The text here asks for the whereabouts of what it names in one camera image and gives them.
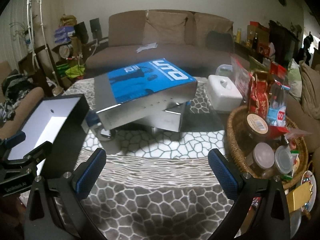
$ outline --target jar lid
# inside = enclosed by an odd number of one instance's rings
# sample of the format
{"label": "jar lid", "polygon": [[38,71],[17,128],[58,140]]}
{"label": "jar lid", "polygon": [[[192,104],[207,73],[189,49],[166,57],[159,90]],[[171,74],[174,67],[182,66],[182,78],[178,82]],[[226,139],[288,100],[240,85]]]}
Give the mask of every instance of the jar lid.
{"label": "jar lid", "polygon": [[266,137],[268,135],[268,125],[262,117],[257,114],[247,114],[246,125],[257,136]]}
{"label": "jar lid", "polygon": [[258,143],[253,150],[253,158],[257,165],[266,170],[275,162],[275,154],[272,148],[266,143]]}
{"label": "jar lid", "polygon": [[288,174],[292,171],[292,154],[288,147],[280,146],[275,153],[275,165],[282,174]]}

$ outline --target speaker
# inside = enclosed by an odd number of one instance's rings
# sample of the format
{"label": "speaker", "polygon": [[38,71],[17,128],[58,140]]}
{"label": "speaker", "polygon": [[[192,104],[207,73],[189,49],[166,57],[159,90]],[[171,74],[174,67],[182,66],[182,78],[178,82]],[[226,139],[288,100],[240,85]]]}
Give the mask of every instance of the speaker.
{"label": "speaker", "polygon": [[90,28],[93,39],[98,39],[98,41],[102,40],[102,31],[99,18],[90,20]]}
{"label": "speaker", "polygon": [[76,36],[78,37],[78,39],[81,40],[81,43],[87,44],[89,40],[89,35],[84,22],[78,23],[77,25],[74,26],[74,28],[75,28]]}

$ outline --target white paper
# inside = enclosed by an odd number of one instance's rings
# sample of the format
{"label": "white paper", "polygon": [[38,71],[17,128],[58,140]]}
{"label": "white paper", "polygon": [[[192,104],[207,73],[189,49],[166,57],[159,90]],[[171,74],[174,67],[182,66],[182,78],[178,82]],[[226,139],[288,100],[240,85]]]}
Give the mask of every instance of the white paper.
{"label": "white paper", "polygon": [[156,47],[158,47],[158,44],[156,42],[145,45],[145,46],[141,46],[141,47],[137,48],[137,53],[139,53],[140,51],[145,50],[145,49],[155,49]]}

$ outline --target white tissue box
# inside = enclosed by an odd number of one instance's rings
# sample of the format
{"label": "white tissue box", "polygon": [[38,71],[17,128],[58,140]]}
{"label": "white tissue box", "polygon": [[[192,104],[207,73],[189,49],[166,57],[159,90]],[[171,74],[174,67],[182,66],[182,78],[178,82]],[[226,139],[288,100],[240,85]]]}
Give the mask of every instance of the white tissue box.
{"label": "white tissue box", "polygon": [[213,108],[218,112],[231,112],[242,102],[242,95],[228,77],[210,75],[206,90]]}

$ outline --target tissue box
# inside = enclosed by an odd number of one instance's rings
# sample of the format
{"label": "tissue box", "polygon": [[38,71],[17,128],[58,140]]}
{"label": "tissue box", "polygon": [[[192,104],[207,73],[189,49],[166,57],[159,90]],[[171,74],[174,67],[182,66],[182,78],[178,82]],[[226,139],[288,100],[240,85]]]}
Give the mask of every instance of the tissue box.
{"label": "tissue box", "polygon": [[96,113],[110,130],[193,99],[195,78],[155,59],[94,78]]}
{"label": "tissue box", "polygon": [[242,102],[242,95],[228,77],[209,76],[206,90],[213,108],[218,112],[231,112]]}

